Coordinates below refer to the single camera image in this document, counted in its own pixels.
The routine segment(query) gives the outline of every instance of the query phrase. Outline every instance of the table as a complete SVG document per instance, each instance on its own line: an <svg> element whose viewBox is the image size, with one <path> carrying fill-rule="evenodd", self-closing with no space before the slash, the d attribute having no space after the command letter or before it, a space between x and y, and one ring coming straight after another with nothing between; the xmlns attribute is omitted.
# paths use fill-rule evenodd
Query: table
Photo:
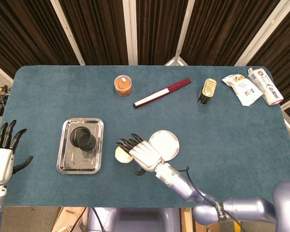
<svg viewBox="0 0 290 232"><path fill-rule="evenodd" d="M115 142L137 133L144 139L169 130L180 149L169 163L190 167L203 191L227 197L263 197L273 202L277 181L290 179L290 141L279 105L259 98L242 106L221 82L227 75L247 76L249 67L212 66L25 66L18 70L2 122L17 120L14 131L27 128L15 164L29 155L30 166L8 184L7 206L184 207L154 173L135 176L136 162L119 163ZM114 79L132 79L133 92L119 96ZM191 84L146 106L132 103L184 78ZM218 85L207 105L197 96L206 78ZM93 175L63 175L56 169L64 121L97 117L104 122L102 163Z"/></svg>

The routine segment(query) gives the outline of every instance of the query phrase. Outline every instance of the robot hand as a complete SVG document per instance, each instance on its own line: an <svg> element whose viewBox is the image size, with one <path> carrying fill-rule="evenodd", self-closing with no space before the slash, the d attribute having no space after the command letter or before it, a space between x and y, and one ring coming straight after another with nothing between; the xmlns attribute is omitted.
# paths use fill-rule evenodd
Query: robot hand
<svg viewBox="0 0 290 232"><path fill-rule="evenodd" d="M162 157L156 149L140 136L131 134L134 139L120 139L119 145L125 152L129 153L134 160L142 167L142 170L136 172L136 175L142 175L145 172L154 172L156 166L161 163Z"/></svg>
<svg viewBox="0 0 290 232"><path fill-rule="evenodd" d="M12 139L15 124L16 120L13 120L9 125L8 123L4 123L0 129L0 185L8 183L11 176L27 167L33 158L33 156L29 156L25 162L13 167L14 153L19 139L27 130L20 130Z"/></svg>

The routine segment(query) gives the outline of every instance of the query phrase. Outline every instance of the stainless steel tray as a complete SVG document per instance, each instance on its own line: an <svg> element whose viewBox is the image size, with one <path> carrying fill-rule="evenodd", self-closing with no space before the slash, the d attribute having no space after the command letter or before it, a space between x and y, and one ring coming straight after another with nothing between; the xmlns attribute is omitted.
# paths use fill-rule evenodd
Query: stainless steel tray
<svg viewBox="0 0 290 232"><path fill-rule="evenodd" d="M85 152L72 145L70 135L77 127L86 127L96 138L93 150ZM99 118L70 118L62 127L57 170L62 174L94 174L101 166L103 122Z"/></svg>

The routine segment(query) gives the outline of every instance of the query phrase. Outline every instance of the food package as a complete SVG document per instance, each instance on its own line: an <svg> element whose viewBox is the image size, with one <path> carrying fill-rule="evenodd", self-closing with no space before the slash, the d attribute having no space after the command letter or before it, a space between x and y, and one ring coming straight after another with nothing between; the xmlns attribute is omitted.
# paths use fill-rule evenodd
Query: food package
<svg viewBox="0 0 290 232"><path fill-rule="evenodd" d="M248 69L248 77L263 92L263 99L268 105L276 105L284 100L264 69Z"/></svg>
<svg viewBox="0 0 290 232"><path fill-rule="evenodd" d="M226 76L222 81L233 88L244 106L250 106L263 94L249 79L240 74Z"/></svg>

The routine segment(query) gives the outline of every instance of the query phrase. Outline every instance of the black cable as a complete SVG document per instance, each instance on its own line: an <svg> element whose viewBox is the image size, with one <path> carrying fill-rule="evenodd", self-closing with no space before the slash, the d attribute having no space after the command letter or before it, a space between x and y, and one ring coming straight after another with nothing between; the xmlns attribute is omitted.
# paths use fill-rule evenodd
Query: black cable
<svg viewBox="0 0 290 232"><path fill-rule="evenodd" d="M76 227L77 222L81 219L81 217L82 217L82 215L84 214L85 210L86 210L86 207L85 207L85 209L83 210L82 214L78 217L78 219L77 219L76 222L74 223L74 225L73 225L72 229L70 230L70 232L72 232L72 231L74 230L74 228Z"/></svg>
<svg viewBox="0 0 290 232"><path fill-rule="evenodd" d="M101 230L102 230L102 232L105 232L105 229L104 229L104 227L103 227L103 225L102 225L102 222L101 222L101 220L100 220L100 218L99 218L99 216L98 216L98 213L97 213L96 209L95 209L94 207L92 207L92 210L93 210L93 212L95 213L95 215L96 215L96 217L97 217L97 219L98 219L98 221L99 221L99 224L100 224L100 226L101 226Z"/></svg>
<svg viewBox="0 0 290 232"><path fill-rule="evenodd" d="M216 207L216 204L214 203L214 201L212 200L212 199L210 199L210 198L208 198L208 197L205 197L205 196L203 196L203 194L201 193L201 191L194 185L194 183L192 182L192 180L191 180L191 178L190 178L190 175L189 175L189 172L188 172L188 170L189 170L189 167L187 166L187 168L186 168L186 170L178 170L179 172L186 172L187 173L187 177L188 177L188 179L189 179L189 181L190 181L190 183L191 183L191 185L193 186L193 188L197 191L197 193L204 199L204 200L206 200L207 202L209 202L212 206L214 206L214 207ZM224 210L225 211L225 213L227 214L227 215L229 215L229 217L231 217L232 219L233 219L233 221L235 221L236 222L236 224L237 225L239 225L239 227L241 228L241 230L243 231L243 232L246 232L245 231L245 229L242 227L242 225L239 223L239 221L231 214L231 213L229 213L227 210Z"/></svg>

